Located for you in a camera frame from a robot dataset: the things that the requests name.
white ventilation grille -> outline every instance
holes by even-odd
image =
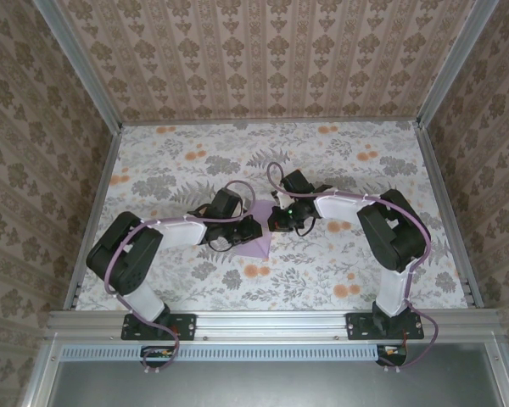
[[[141,360],[141,345],[66,345],[60,360]],[[177,360],[184,361],[343,361],[377,360],[376,345],[199,345],[183,344]]]

purple paper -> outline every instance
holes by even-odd
[[[256,257],[267,259],[270,255],[271,233],[268,230],[268,218],[271,215],[271,208],[275,206],[274,201],[256,201],[253,207],[253,217],[262,226],[262,236],[252,242],[241,244],[234,248],[238,256]]]

floral wallpaper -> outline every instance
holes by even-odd
[[[0,1],[0,406],[61,309],[110,134],[31,2]]]
[[[413,117],[474,0],[59,0],[124,122]]]
[[[432,255],[415,276],[413,302],[467,306],[410,122],[127,126],[122,133],[97,237],[120,212],[181,216],[233,179],[248,181],[257,199],[272,201],[266,166],[277,161],[285,171],[300,168],[315,185],[402,191],[433,241]],[[247,188],[236,190],[249,197]],[[382,269],[360,226],[319,220],[308,237],[273,233],[267,259],[205,245],[161,250],[148,280],[172,309],[366,309]],[[76,309],[118,306],[88,271]]]
[[[428,130],[484,300],[500,309],[509,338],[509,1]]]

floral tablecloth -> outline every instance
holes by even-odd
[[[258,199],[271,199],[266,180],[271,161],[287,173],[300,168],[315,186],[358,193],[400,190],[432,233],[433,252],[415,275],[413,303],[466,307],[409,122],[125,127],[97,239],[122,211],[143,218],[184,215],[210,202],[232,179],[248,181]],[[249,196],[244,187],[237,191]],[[308,237],[274,233],[268,259],[207,246],[160,251],[148,280],[172,309],[369,309],[381,270],[359,226],[321,220]],[[88,270],[77,309],[120,306]]]

patterned wall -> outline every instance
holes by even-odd
[[[487,306],[509,337],[509,0],[501,0],[429,126]]]
[[[414,116],[473,0],[59,0],[128,122]]]
[[[0,0],[0,406],[62,308],[109,141],[42,16]]]

